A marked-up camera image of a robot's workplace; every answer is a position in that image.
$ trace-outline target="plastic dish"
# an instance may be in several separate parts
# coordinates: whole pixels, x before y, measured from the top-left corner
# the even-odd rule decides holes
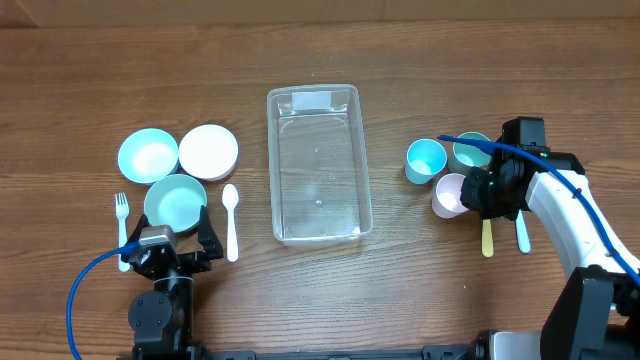
[[[175,233],[189,231],[200,221],[207,194],[191,176],[175,174],[156,182],[144,198],[144,213],[153,226],[169,225]]]
[[[238,159],[238,142],[219,125],[202,125],[180,142],[180,164],[191,176],[219,180],[231,173]]]
[[[166,131],[138,130],[120,146],[118,167],[135,183],[153,184],[178,170],[178,144]]]
[[[267,96],[273,235],[286,245],[356,240],[373,228],[362,115],[352,85]]]

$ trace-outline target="label on container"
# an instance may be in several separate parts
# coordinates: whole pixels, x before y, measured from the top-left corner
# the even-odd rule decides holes
[[[331,92],[315,91],[292,94],[293,110],[322,110],[331,108]]]

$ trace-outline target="light blue cup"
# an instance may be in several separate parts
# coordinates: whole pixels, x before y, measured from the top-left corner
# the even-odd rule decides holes
[[[479,132],[466,132],[460,136],[460,139],[484,140],[490,141],[488,137]],[[460,143],[453,144],[453,156],[449,158],[449,171],[452,173],[467,176],[469,169],[474,166],[487,166],[491,161],[491,156],[485,154],[482,150],[475,146]]]
[[[164,130],[138,130],[120,146],[118,167],[127,179],[151,185],[178,170],[178,143]]]
[[[412,183],[426,184],[442,171],[446,164],[447,152],[439,142],[420,139],[407,150],[404,173]]]

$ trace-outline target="pink cup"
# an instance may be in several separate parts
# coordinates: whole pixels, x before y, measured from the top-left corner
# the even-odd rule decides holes
[[[469,210],[460,202],[464,178],[465,176],[460,174],[447,174],[438,181],[431,202],[436,215],[450,219]]]

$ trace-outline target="white bowl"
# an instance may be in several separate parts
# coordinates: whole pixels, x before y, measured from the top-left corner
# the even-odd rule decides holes
[[[238,142],[219,125],[202,125],[189,131],[180,142],[180,165],[191,176],[219,180],[231,173],[238,159]]]
[[[138,130],[120,145],[118,167],[127,179],[151,185],[178,170],[178,143],[160,129]]]

